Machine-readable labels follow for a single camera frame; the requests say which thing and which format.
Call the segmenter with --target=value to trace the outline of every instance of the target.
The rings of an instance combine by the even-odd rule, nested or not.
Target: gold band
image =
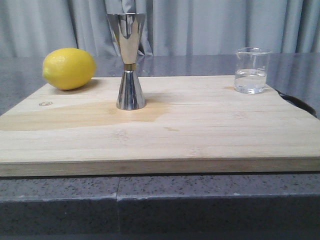
[[[136,64],[124,64],[124,70],[125,71],[135,71],[136,70]]]

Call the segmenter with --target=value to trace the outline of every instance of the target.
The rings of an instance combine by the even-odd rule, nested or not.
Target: water
[[[264,91],[266,79],[263,70],[240,69],[235,73],[234,88],[244,94],[259,94]]]

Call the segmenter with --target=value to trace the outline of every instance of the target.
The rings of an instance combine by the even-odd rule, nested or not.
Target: jigger
[[[136,74],[136,60],[145,15],[137,13],[108,14],[108,21],[124,63],[116,106],[122,110],[137,110],[146,105]]]

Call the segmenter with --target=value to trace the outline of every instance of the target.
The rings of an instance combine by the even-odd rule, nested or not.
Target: wooden cutting board
[[[0,116],[0,176],[320,171],[320,121],[234,76],[140,77],[147,106],[116,108],[120,78],[47,84]]]

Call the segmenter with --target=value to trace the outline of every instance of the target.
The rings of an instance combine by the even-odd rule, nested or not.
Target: cutting board
[[[140,77],[143,109],[116,108],[120,78],[47,84],[0,116],[0,176],[320,171],[320,121],[234,76]]]

